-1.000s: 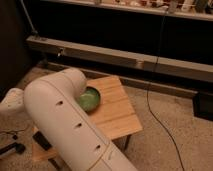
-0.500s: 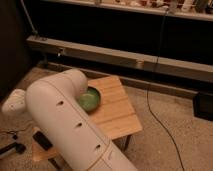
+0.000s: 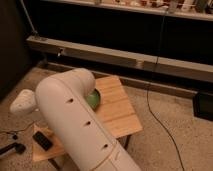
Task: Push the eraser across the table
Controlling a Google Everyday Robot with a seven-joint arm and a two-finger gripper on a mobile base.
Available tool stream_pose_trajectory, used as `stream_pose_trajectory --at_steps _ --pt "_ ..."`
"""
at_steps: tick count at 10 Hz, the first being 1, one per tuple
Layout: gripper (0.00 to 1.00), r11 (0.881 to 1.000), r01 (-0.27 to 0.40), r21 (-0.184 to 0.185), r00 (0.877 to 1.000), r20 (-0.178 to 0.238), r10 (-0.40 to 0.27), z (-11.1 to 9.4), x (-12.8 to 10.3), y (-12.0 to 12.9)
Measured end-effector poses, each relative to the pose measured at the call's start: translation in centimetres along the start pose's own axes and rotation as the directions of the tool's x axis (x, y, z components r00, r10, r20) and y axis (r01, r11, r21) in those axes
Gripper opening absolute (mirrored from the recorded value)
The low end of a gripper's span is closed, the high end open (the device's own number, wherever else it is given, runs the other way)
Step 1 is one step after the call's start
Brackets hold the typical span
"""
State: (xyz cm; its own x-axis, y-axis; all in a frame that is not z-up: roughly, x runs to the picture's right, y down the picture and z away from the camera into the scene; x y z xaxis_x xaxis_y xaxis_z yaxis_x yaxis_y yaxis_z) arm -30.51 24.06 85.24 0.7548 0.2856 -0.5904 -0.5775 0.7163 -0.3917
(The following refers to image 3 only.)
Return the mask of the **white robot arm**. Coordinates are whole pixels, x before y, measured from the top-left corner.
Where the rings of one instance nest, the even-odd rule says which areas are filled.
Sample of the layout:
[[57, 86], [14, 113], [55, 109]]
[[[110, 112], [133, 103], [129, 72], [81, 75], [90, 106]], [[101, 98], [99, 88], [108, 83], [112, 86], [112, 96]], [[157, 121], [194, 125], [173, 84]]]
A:
[[87, 103], [94, 89], [94, 75], [85, 68], [54, 74], [35, 90], [22, 90], [10, 112], [39, 110], [80, 171], [141, 171]]

